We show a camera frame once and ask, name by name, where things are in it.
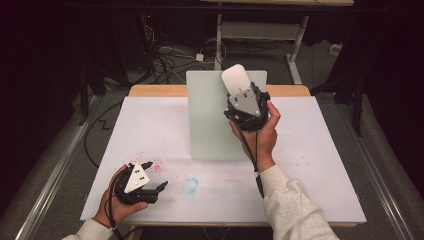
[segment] black cable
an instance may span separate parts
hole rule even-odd
[[[106,109],[106,111],[104,111],[99,117],[97,117],[93,123],[90,125],[90,127],[87,130],[87,133],[84,136],[84,150],[85,150],[85,154],[88,157],[88,160],[90,160],[90,162],[96,167],[99,168],[99,165],[97,163],[94,162],[93,158],[91,157],[90,153],[88,152],[88,147],[87,147],[87,136],[90,133],[91,129],[93,128],[93,126],[100,120],[100,118],[102,118],[106,113],[108,113],[110,110],[112,110],[114,107],[119,106],[123,103],[123,101],[116,103],[112,106],[110,106],[108,109]]]
[[[116,225],[116,221],[113,218],[112,199],[114,197],[113,193],[115,191],[116,182],[118,181],[119,177],[122,175],[123,172],[124,171],[119,172],[112,179],[112,183],[109,187],[109,197],[106,200],[105,206],[104,206],[104,211],[106,213],[106,217],[109,219],[111,230],[115,234],[116,238],[118,238],[118,240],[124,240],[124,238],[122,237],[121,233],[119,232],[118,226]]]
[[[242,142],[243,142],[244,146],[246,147],[247,152],[249,153],[250,160],[253,164],[254,172],[255,172],[255,174],[257,174],[256,175],[256,185],[258,186],[258,190],[259,190],[259,193],[261,194],[262,198],[264,198],[265,195],[264,195],[264,190],[263,190],[263,186],[262,186],[261,176],[259,175],[257,158],[255,158],[253,156],[252,150],[249,147],[249,144],[246,140],[246,137],[243,134],[243,131],[240,129],[240,126],[237,124],[236,119],[234,117],[234,114],[231,114],[231,119],[232,119],[233,123],[236,125],[237,131],[240,134]],[[258,147],[258,131],[256,131],[256,157],[257,157],[257,154],[258,154],[257,147]]]
[[[127,239],[131,233],[137,231],[138,229],[143,229],[143,226],[138,226],[134,229],[131,229],[130,231],[128,231],[124,236],[122,236],[123,239]]]

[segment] sleeve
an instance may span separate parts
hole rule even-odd
[[[92,219],[88,219],[84,222],[76,235],[67,236],[63,240],[107,240],[111,236],[112,230],[106,228],[105,226]]]
[[[338,239],[299,180],[288,178],[277,165],[260,175],[265,215],[273,229],[274,240]]]

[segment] table leg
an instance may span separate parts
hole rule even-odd
[[[221,34],[222,34],[222,14],[218,14],[218,21],[216,24],[216,54],[215,54],[215,71],[221,70],[222,54],[221,54]]]
[[[292,75],[293,83],[294,84],[302,84],[302,81],[300,80],[299,71],[296,67],[296,56],[299,52],[300,44],[302,43],[303,34],[306,30],[306,24],[308,23],[309,16],[304,16],[302,18],[302,22],[300,23],[299,29],[297,30],[296,39],[293,46],[293,53],[287,54],[287,64],[289,65],[289,69]]]

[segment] gray floor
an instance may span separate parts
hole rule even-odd
[[[227,58],[223,61],[224,66],[229,67],[235,63],[240,63],[247,70],[266,70],[269,84],[292,84],[284,57],[286,53],[290,53],[291,43],[284,42],[276,49],[270,47],[275,46],[271,45],[270,42],[261,45],[270,48],[268,50],[251,46],[249,55],[246,55],[245,46],[229,43]],[[184,45],[173,47],[178,49],[178,51],[174,51],[174,54],[195,56],[198,52]],[[329,47],[330,44],[327,42],[315,46],[301,47],[296,64],[301,79],[308,88],[318,86],[327,79],[336,60],[335,56],[328,53]],[[178,64],[191,61],[184,58],[173,59]],[[207,55],[205,59],[205,62],[208,61],[213,61],[211,54]],[[213,69],[213,65],[207,63],[192,65],[203,66],[209,70]],[[184,84],[185,71],[182,70],[186,67],[174,68],[175,74],[170,77],[170,83]],[[131,79],[137,78],[138,75],[137,71],[129,73]],[[92,108],[92,120],[114,104],[121,102],[128,94],[127,89],[114,84],[113,81],[106,80],[106,82],[107,94],[96,100],[97,105],[92,104],[92,106],[98,106]],[[151,82],[154,82],[153,78],[145,83]],[[368,220],[367,223],[353,228],[334,228],[339,238],[424,239],[423,201],[387,144],[384,134],[373,117],[372,107],[369,105],[366,96],[361,122],[362,138],[357,138],[350,127],[351,107],[349,105],[334,104],[332,94],[320,94],[317,99]],[[119,106],[112,108],[100,118],[100,120],[106,121],[105,126],[102,126],[103,123],[97,122],[87,135],[88,152],[97,163],[100,163],[107,147],[118,113]],[[0,239],[15,239],[18,235],[59,159],[66,155],[68,146],[79,130],[79,117],[80,114],[76,112],[27,177],[20,192],[1,219]],[[60,188],[54,194],[53,201],[46,205],[47,211],[45,213],[38,214],[41,221],[31,232],[32,239],[61,239],[79,229],[82,224],[79,217],[96,172],[97,169],[88,160],[80,142],[70,158],[69,169],[63,173]],[[122,232],[127,229],[127,226],[121,228]],[[171,232],[171,229],[165,228],[145,228],[145,235],[142,236],[142,239],[164,239],[156,234],[164,232],[164,230]],[[195,229],[190,229],[190,231],[189,236],[193,236],[192,239],[201,239],[195,237],[197,236]],[[268,236],[266,229],[255,231],[259,233],[263,231],[262,236]],[[254,239],[248,229],[231,229],[227,233],[226,239]],[[179,239],[175,233],[172,237]]]

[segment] white board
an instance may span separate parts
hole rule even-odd
[[[236,137],[228,131],[227,89],[221,71],[188,71],[187,92],[190,146],[193,159],[234,160],[244,158]],[[265,91],[267,73],[247,71],[251,82]]]
[[[273,98],[273,103],[282,114],[274,150],[278,165],[305,184],[330,223],[365,222],[315,98]],[[124,163],[153,161],[146,171],[149,184],[169,184],[155,204],[127,218],[127,223],[265,223],[247,158],[192,159],[189,132],[187,98],[126,98],[81,219],[95,215],[110,178]]]

